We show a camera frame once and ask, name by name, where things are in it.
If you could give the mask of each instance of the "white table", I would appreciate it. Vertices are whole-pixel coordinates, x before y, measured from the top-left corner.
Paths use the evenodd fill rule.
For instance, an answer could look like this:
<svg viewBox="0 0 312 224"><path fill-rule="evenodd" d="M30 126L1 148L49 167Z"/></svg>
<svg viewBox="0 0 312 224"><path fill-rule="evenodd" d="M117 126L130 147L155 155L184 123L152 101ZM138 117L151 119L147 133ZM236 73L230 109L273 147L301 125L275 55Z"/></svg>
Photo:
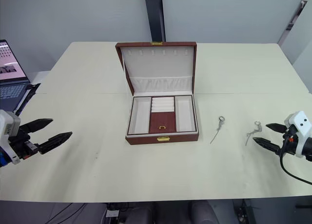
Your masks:
<svg viewBox="0 0 312 224"><path fill-rule="evenodd" d="M125 93L116 42L73 42L37 93ZM277 44L198 43L195 93L308 92Z"/></svg>

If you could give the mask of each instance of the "gold latch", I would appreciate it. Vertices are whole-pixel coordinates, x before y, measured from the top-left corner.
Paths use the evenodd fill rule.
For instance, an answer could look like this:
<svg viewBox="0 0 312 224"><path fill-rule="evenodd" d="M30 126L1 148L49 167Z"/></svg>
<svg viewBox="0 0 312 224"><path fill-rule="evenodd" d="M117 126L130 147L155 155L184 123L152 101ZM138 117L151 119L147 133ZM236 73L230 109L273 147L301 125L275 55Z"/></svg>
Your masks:
<svg viewBox="0 0 312 224"><path fill-rule="evenodd" d="M169 136L161 136L157 138L158 141L169 141L170 137Z"/></svg>
<svg viewBox="0 0 312 224"><path fill-rule="evenodd" d="M162 42L151 42L153 46L162 46Z"/></svg>

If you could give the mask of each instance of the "black cable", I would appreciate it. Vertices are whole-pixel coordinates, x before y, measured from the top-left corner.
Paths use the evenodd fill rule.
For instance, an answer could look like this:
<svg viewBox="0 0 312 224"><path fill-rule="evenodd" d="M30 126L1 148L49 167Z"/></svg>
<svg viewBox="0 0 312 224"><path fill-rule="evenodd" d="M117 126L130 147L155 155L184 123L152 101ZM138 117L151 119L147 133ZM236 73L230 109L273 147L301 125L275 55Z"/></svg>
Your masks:
<svg viewBox="0 0 312 224"><path fill-rule="evenodd" d="M59 215L61 212L63 212L65 209L67 209L69 206L71 206L73 203L70 203L69 205L67 205L64 209L62 209L60 212L58 212L53 218L49 219L46 223L44 224L47 224L48 222L52 221L57 215Z"/></svg>
<svg viewBox="0 0 312 224"><path fill-rule="evenodd" d="M286 174L288 174L289 176L293 177L294 179L298 179L299 181L302 181L302 182L304 182L304 183L307 183L307 184L312 185L311 182L309 182L309 181L307 181L307 180L304 180L304 179L302 179L302 178L299 178L299 177L297 177L297 176L291 174L290 172L288 172L288 171L285 169L285 167L284 167L284 165L283 165L283 156L284 156L284 154L285 154L285 146L286 146L286 143L287 143L288 139L289 139L289 136L286 136L286 137L285 137L285 140L284 140L284 143L283 143L283 146L282 146L282 148L281 148L281 151L280 151L280 153L279 153L279 163L281 164L281 167L282 167L283 171L284 171Z"/></svg>
<svg viewBox="0 0 312 224"><path fill-rule="evenodd" d="M105 223L105 218L106 218L106 213L107 213L107 208L105 209L105 211L104 211L104 213L102 214L102 218L101 218L101 221L100 221L100 223L99 224L103 224L103 223Z"/></svg>
<svg viewBox="0 0 312 224"><path fill-rule="evenodd" d="M65 218L63 221L60 221L60 222L57 223L57 224L61 224L61 223L63 223L64 221L66 221L67 219L71 218L75 213L77 213L79 210L81 210L82 207L84 207L85 205L86 205L86 204L83 204L82 206L80 206L80 208L77 209L72 215L70 215L69 217Z"/></svg>
<svg viewBox="0 0 312 224"><path fill-rule="evenodd" d="M86 205L80 210L80 212L75 216L75 218L73 218L72 220L72 224L74 224L77 220L77 218L80 216L80 214L84 211L84 209L86 208L86 206L88 205L88 203L86 203Z"/></svg>

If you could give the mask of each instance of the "floor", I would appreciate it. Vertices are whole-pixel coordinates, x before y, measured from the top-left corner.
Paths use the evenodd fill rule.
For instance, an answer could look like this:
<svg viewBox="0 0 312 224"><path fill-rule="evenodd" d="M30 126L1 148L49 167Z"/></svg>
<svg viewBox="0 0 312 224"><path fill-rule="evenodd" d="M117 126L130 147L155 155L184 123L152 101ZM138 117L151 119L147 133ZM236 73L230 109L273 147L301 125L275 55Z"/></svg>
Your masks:
<svg viewBox="0 0 312 224"><path fill-rule="evenodd" d="M295 205L312 205L312 196L268 199L249 199L257 224L311 224L312 209L296 209ZM242 200L209 200L220 224L239 224L234 206ZM65 208L68 203L34 203L0 201L1 224L44 224ZM63 214L52 220L57 224L77 211L83 204L75 203ZM188 201L157 202L157 224L190 224ZM106 205L89 203L84 205L63 224L99 224Z"/></svg>

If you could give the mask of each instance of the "open jewelry box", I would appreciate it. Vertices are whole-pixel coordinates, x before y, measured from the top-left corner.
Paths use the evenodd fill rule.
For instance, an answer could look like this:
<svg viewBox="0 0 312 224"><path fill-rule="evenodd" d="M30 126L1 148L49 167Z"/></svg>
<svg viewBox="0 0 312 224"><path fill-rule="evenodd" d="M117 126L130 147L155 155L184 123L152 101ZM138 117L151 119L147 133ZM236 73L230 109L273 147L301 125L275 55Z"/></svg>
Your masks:
<svg viewBox="0 0 312 224"><path fill-rule="evenodd" d="M116 50L133 95L129 144L197 141L195 42L120 42Z"/></svg>

